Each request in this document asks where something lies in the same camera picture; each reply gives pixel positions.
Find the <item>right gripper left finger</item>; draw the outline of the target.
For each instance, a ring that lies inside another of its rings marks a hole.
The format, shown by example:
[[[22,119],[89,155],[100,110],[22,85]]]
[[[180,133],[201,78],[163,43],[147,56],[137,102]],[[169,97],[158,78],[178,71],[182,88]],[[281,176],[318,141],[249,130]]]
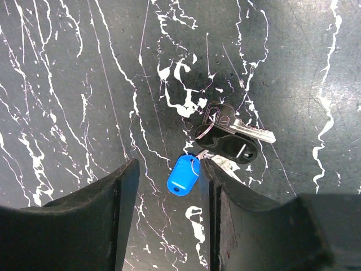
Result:
[[[1,269],[121,270],[139,175],[133,159],[42,207],[1,207]]]

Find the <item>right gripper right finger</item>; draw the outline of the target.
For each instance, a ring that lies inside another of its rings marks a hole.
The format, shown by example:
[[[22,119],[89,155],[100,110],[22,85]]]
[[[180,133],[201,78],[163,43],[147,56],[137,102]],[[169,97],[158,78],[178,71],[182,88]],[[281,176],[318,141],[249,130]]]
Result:
[[[210,270],[359,270],[360,196],[300,194],[279,203],[230,177],[200,168]]]

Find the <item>black fob key set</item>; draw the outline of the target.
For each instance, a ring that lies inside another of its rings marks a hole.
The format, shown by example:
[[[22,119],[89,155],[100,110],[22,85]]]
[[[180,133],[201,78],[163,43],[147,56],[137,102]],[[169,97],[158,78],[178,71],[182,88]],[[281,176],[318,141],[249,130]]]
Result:
[[[202,124],[195,130],[195,141],[203,149],[238,164],[249,164],[258,155],[255,140],[275,143],[273,132],[247,125],[233,107],[211,102]]]

